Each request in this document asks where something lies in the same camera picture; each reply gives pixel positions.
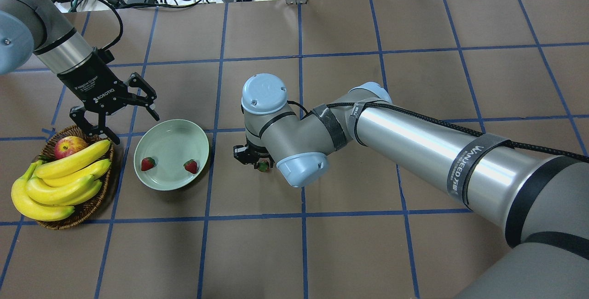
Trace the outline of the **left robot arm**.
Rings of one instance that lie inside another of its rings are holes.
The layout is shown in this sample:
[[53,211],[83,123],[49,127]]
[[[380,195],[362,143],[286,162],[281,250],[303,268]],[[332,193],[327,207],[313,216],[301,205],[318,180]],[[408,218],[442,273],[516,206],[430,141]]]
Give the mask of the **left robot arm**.
[[113,41],[101,48],[90,46],[52,0],[1,0],[1,73],[7,74],[36,56],[81,102],[70,118],[88,136],[119,138],[106,125],[127,106],[139,106],[156,120],[156,92],[139,73],[122,81],[109,68],[111,47],[122,37],[123,26]]

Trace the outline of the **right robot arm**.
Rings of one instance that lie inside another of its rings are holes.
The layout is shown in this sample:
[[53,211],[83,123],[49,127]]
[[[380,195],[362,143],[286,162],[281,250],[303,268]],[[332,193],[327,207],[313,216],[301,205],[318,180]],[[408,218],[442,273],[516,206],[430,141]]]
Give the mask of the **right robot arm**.
[[374,82],[300,119],[283,81],[268,73],[244,83],[246,144],[234,158],[269,159],[292,187],[328,170],[328,155],[355,140],[446,192],[503,230],[511,251],[459,299],[586,299],[588,158],[515,142],[392,104]]

